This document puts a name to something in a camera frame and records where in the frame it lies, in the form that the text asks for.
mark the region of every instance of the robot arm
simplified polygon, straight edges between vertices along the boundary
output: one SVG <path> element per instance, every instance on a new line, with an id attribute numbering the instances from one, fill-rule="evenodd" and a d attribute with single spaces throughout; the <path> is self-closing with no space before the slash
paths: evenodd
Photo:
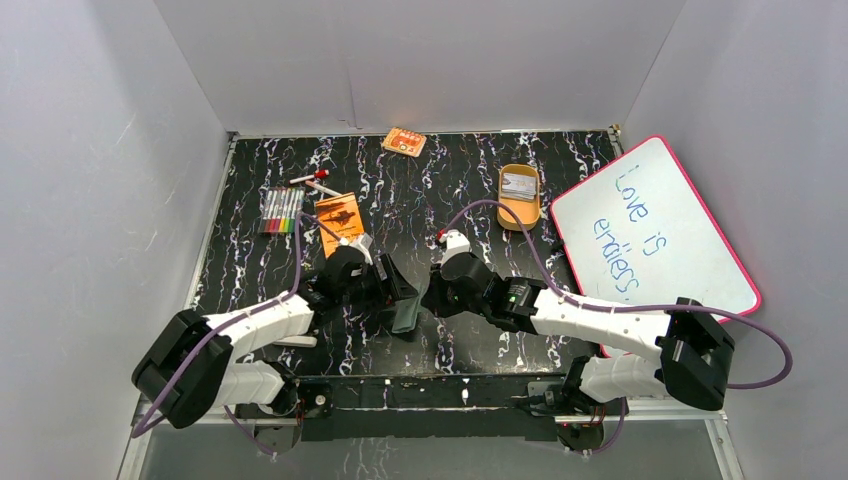
<path id="1" fill-rule="evenodd" d="M 542 281 L 501 278 L 470 253 L 468 240 L 457 231 L 441 240 L 447 248 L 431 267 L 421 302 L 434 315 L 471 312 L 509 332 L 565 335 L 632 353 L 574 362 L 565 396 L 583 394 L 589 403 L 606 403 L 624 396 L 670 395 L 703 410 L 722 408 L 734 342 L 712 316 L 583 309 L 584 303 L 625 305 L 567 294 L 577 300 L 578 306 L 572 305 Z"/>
<path id="2" fill-rule="evenodd" d="M 272 343 L 315 346 L 315 338 L 306 333 L 320 323 L 321 314 L 342 302 L 385 309 L 418 294 L 389 255 L 372 260 L 368 237 L 345 243 L 317 275 L 300 282 L 297 293 L 285 302 L 277 297 L 208 316 L 194 310 L 177 313 L 139 362 L 133 384 L 148 398 L 156 398 L 203 337 L 235 317 L 246 316 L 203 346 L 159 410 L 176 428 L 192 425 L 210 408 L 223 405 L 256 403 L 287 411 L 297 401 L 290 395 L 291 388 L 286 388 L 287 380 L 293 380 L 290 372 L 262 361 L 236 362 Z"/>

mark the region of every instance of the pen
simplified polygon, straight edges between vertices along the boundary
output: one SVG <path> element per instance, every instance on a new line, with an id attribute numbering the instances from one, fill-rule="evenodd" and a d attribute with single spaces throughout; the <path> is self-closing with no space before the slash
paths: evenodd
<path id="1" fill-rule="evenodd" d="M 327 194 L 331 197 L 341 197 L 342 196 L 341 193 L 339 193 L 335 190 L 330 190 L 329 188 L 327 188 L 323 185 L 318 185 L 315 182 L 311 182 L 311 181 L 307 180 L 303 183 L 305 183 L 305 184 L 309 185 L 310 187 L 314 188 L 315 190 L 318 190 L 319 192 L 323 192 L 323 193 L 325 193 L 325 194 Z"/>

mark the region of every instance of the metal frame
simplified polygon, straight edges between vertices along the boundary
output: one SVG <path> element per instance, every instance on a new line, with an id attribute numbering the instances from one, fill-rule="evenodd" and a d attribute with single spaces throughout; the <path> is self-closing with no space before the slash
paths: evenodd
<path id="1" fill-rule="evenodd" d="M 618 157 L 619 155 L 621 155 L 621 151 L 620 151 L 621 147 L 620 146 L 616 147 L 616 143 L 618 142 L 618 140 L 616 140 L 615 136 L 611 133 L 610 128 L 611 127 L 608 127 L 608 128 L 576 128 L 575 127 L 574 130 L 580 130 L 581 132 L 607 132 L 607 133 L 610 133 L 610 136 L 612 137 L 611 140 L 614 140 L 613 141 L 613 150 L 616 151 L 616 157 Z M 474 133 L 479 133 L 479 134 L 523 133 L 523 132 L 533 132 L 533 133 L 551 133 L 551 132 L 554 132 L 554 133 L 557 133 L 557 132 L 563 132 L 563 131 L 568 131 L 568 130 L 563 130 L 562 127 L 558 127 L 558 128 L 505 128 L 505 129 L 501 129 L 501 130 L 481 130 L 481 131 L 476 131 L 476 132 L 462 132 L 462 131 L 444 132 L 444 131 L 441 131 L 441 132 L 418 132 L 418 133 L 421 133 L 421 134 L 424 134 L 424 135 L 455 135 L 455 134 L 462 135 L 462 134 L 474 134 Z M 363 136 L 373 137 L 373 136 L 386 135 L 387 133 L 388 132 L 386 130 L 361 130 L 361 131 L 356 131 L 356 132 L 344 132 L 344 133 L 321 133 L 321 134 L 302 133 L 302 134 L 296 134 L 296 135 L 241 135 L 241 134 L 236 134 L 236 135 L 233 136 L 233 142 L 236 142 L 238 140 L 262 140 L 262 139 L 265 139 L 265 138 L 303 138 L 303 137 L 322 138 L 322 137 L 363 137 Z"/>
<path id="2" fill-rule="evenodd" d="M 724 480 L 743 480 L 742 466 L 736 457 L 736 449 L 730 439 L 727 430 L 727 419 L 707 420 L 707 433 L 710 435 L 710 443 L 713 445 L 713 453 Z"/>
<path id="3" fill-rule="evenodd" d="M 616 151 L 617 155 L 621 154 L 621 144 L 620 144 L 620 130 L 616 128 L 617 126 L 611 126 L 607 129 L 607 132 L 610 135 L 610 140 L 612 141 L 613 148 Z M 513 130 L 505 131 L 497 131 L 494 133 L 505 133 L 512 132 Z M 364 133 L 350 134 L 347 136 L 359 136 Z M 291 138 L 301 137 L 303 135 L 297 135 Z M 186 301 L 184 306 L 189 307 L 191 305 L 192 300 L 194 299 L 194 295 L 197 291 L 197 285 L 200 281 L 200 273 L 203 269 L 203 262 L 206 259 L 206 250 L 209 245 L 209 241 L 212 237 L 212 231 L 215 228 L 215 219 L 217 217 L 218 209 L 220 208 L 221 198 L 224 194 L 224 187 L 226 186 L 227 178 L 229 177 L 229 171 L 233 160 L 233 153 L 235 152 L 236 143 L 241 139 L 250 139 L 250 138 L 289 138 L 283 136 L 240 136 L 234 135 L 230 140 L 230 145 L 227 151 L 227 157 L 224 162 L 223 172 L 221 174 L 221 182 L 218 185 L 218 191 L 216 193 L 215 198 L 215 206 L 210 215 L 209 225 L 206 229 L 206 233 L 203 236 L 203 241 L 201 243 L 201 249 L 197 255 L 197 262 L 195 264 L 194 275 L 192 277 L 191 285 L 186 294 Z M 723 411 L 720 412 L 707 412 L 703 410 L 697 410 L 682 403 L 674 400 L 674 399 L 654 399 L 654 398 L 640 398 L 633 399 L 628 402 L 630 407 L 630 413 L 626 417 L 626 421 L 671 421 L 671 420 L 702 420 L 707 425 L 707 431 L 710 435 L 710 441 L 713 445 L 713 452 L 716 457 L 716 461 L 719 465 L 719 469 L 721 471 L 722 478 L 725 480 L 741 480 L 743 479 L 742 469 L 739 465 L 739 461 L 736 457 L 735 450 L 733 449 L 733 444 L 730 440 L 730 435 L 727 431 L 727 417 L 725 416 Z M 135 415 L 133 417 L 132 425 L 135 425 L 136 422 L 141 418 L 141 416 L 150 408 L 150 402 L 144 398 L 143 396 L 139 399 L 139 404 L 136 408 Z M 588 422 L 590 419 L 588 416 L 557 416 L 555 417 L 555 421 L 559 423 L 569 423 L 569 422 Z M 210 410 L 206 415 L 203 416 L 200 420 L 197 421 L 197 424 L 202 425 L 224 425 L 229 424 L 230 420 L 227 415 L 224 413 L 223 408 L 216 408 Z M 261 425 L 261 426 L 290 426 L 296 427 L 296 422 L 291 418 L 267 418 L 267 419 L 259 419 L 252 420 L 248 422 L 250 425 Z M 124 452 L 124 458 L 121 463 L 121 468 L 118 472 L 118 480 L 136 480 L 140 478 L 142 467 L 144 466 L 144 461 L 147 455 L 148 447 L 150 446 L 150 437 L 152 435 L 153 430 L 148 431 L 144 435 L 139 438 L 130 438 L 127 443 L 126 451 Z"/>
<path id="4" fill-rule="evenodd" d="M 192 274 L 191 285 L 186 292 L 186 300 L 183 304 L 188 308 L 191 305 L 192 299 L 197 292 L 197 284 L 200 282 L 200 272 L 203 270 L 203 262 L 206 260 L 206 250 L 209 246 L 209 240 L 212 238 L 212 231 L 215 229 L 215 219 L 218 217 L 218 209 L 221 206 L 221 198 L 224 196 L 224 186 L 227 184 L 227 177 L 230 172 L 230 165 L 233 163 L 233 153 L 236 149 L 237 138 L 230 139 L 230 144 L 227 147 L 227 157 L 224 160 L 224 168 L 221 173 L 221 181 L 218 183 L 218 191 L 215 193 L 215 206 L 209 216 L 209 225 L 206 227 L 206 233 L 203 234 L 203 240 L 200 244 L 200 251 L 197 253 L 197 262 L 194 265 L 194 273 Z M 139 397 L 136 414 L 133 416 L 131 425 L 135 426 L 140 415 L 139 412 L 145 412 L 150 407 L 150 402 L 142 395 Z M 138 438 L 130 437 L 127 442 L 127 448 L 124 451 L 124 459 L 121 462 L 121 468 L 118 470 L 118 480 L 136 480 L 141 476 L 141 468 L 144 466 L 144 459 L 147 456 L 147 448 L 150 446 L 150 436 L 153 430 L 149 430 L 144 435 Z"/>

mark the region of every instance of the gray wall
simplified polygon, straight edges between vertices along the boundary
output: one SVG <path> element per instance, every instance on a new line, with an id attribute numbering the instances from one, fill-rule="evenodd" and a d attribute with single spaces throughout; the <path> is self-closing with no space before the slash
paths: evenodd
<path id="1" fill-rule="evenodd" d="M 156 0 L 242 134 L 604 128 L 684 0 Z"/>
<path id="2" fill-rule="evenodd" d="M 728 396 L 748 478 L 845 478 L 848 3 L 689 0 L 624 125 L 665 135 L 792 347 L 782 384 Z M 733 381 L 777 348 L 734 329 Z"/>
<path id="3" fill-rule="evenodd" d="M 226 134 L 148 0 L 0 15 L 2 477 L 114 478 Z"/>

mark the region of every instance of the floor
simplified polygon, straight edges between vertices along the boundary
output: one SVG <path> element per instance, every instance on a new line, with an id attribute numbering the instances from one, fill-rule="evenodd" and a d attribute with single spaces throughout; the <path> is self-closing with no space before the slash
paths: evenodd
<path id="1" fill-rule="evenodd" d="M 510 163 L 537 167 L 542 204 L 598 170 L 614 157 L 602 131 L 432 135 L 425 151 L 411 158 L 382 150 L 382 137 L 243 139 L 235 144 L 225 190 L 206 254 L 195 305 L 215 313 L 274 296 L 293 275 L 288 236 L 257 233 L 260 205 L 270 187 L 319 168 L 325 184 L 355 192 L 374 237 L 372 250 L 389 252 L 413 285 L 426 281 L 439 258 L 434 237 L 464 205 L 497 196 L 499 169 Z M 304 208 L 323 194 L 310 191 Z M 556 279 L 570 284 L 556 230 L 544 217 L 532 230 L 534 242 Z M 520 235 L 497 225 L 494 210 L 473 214 L 461 229 L 473 250 L 502 275 L 538 278 Z M 305 234 L 309 266 L 323 261 L 314 229 Z M 379 322 L 358 312 L 340 312 L 319 335 L 314 349 L 266 348 L 261 354 L 299 375 L 450 375 L 562 372 L 593 345 L 564 337 L 508 334 L 475 316 L 428 316 L 413 335 L 393 337 Z"/>

